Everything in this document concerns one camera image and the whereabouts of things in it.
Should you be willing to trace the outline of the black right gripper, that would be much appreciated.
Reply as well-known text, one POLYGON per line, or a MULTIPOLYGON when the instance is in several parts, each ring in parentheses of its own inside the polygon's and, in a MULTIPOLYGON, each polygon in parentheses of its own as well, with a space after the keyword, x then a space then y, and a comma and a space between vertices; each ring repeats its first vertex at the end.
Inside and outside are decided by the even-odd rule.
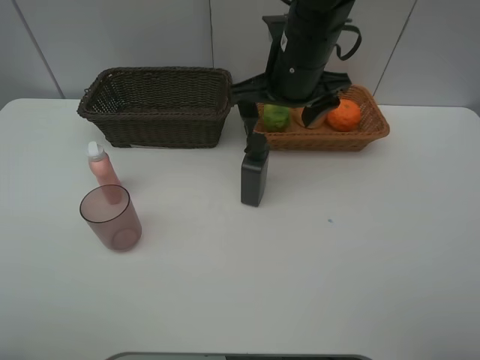
POLYGON ((229 103, 238 104, 238 111, 249 137, 258 122, 259 114, 256 103, 275 104, 284 107, 305 107, 301 120, 305 128, 314 128, 323 116, 338 108, 338 94, 352 85, 346 73, 324 71, 313 92, 300 100, 289 99, 285 95, 274 93, 265 73, 256 75, 230 87, 229 103))

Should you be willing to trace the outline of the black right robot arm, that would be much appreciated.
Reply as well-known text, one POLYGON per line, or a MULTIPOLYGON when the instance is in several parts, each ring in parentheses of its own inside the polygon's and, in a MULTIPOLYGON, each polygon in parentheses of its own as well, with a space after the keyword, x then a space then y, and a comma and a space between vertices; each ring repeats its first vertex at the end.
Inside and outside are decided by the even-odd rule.
POLYGON ((335 53, 341 61, 359 49, 362 37, 349 18, 354 0, 289 1, 281 16, 264 16, 271 35, 265 71, 232 86, 232 102, 238 106, 247 134, 258 122, 257 104, 302 108, 305 127, 316 125, 322 116, 338 107, 339 94, 351 80, 346 73, 325 69, 335 53), (338 45, 341 32, 358 37, 348 52, 338 45))

